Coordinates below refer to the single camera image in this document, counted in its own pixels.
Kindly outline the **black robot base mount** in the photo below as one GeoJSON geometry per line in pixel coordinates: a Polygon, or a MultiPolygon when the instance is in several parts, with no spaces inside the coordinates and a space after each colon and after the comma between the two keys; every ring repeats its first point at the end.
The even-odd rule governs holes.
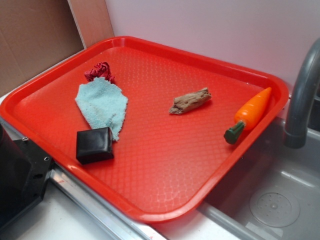
{"type": "Polygon", "coordinates": [[[0,127],[0,229],[44,198],[52,157],[28,138],[13,140],[0,127]]]}

